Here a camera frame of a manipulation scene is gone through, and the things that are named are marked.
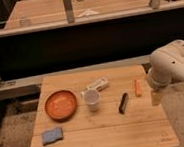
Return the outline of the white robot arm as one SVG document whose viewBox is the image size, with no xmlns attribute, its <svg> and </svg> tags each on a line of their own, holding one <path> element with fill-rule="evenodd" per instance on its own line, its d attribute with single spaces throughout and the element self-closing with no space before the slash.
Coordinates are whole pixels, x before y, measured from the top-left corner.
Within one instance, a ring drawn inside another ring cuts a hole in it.
<svg viewBox="0 0 184 147">
<path fill-rule="evenodd" d="M 147 82 L 152 88 L 151 103 L 154 107 L 160 104 L 162 91 L 173 78 L 184 82 L 184 41 L 176 39 L 150 54 L 151 68 L 147 73 Z"/>
</svg>

